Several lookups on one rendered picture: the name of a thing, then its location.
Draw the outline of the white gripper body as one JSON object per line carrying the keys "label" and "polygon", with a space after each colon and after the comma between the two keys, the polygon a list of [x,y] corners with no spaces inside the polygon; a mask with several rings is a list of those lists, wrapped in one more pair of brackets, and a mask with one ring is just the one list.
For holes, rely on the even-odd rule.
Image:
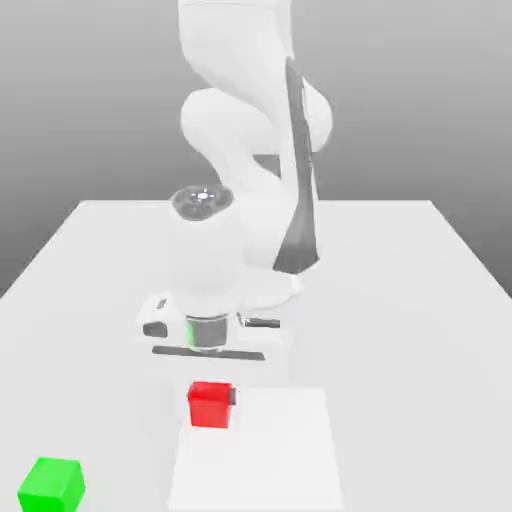
{"label": "white gripper body", "polygon": [[262,352],[195,351],[189,347],[155,345],[150,376],[162,382],[264,382],[267,359]]}

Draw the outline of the small red cube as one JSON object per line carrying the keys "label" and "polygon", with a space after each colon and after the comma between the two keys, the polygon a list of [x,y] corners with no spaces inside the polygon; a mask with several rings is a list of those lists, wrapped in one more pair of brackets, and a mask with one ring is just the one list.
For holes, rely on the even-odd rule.
{"label": "small red cube", "polygon": [[223,382],[194,381],[187,394],[191,425],[227,429],[232,408],[228,398],[231,386]]}

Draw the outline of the small green cube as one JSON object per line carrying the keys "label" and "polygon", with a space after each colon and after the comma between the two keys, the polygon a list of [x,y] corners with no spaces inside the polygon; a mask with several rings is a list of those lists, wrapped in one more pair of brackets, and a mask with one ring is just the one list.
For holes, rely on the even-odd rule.
{"label": "small green cube", "polygon": [[17,491],[22,512],[77,512],[86,485],[78,460],[39,457]]}

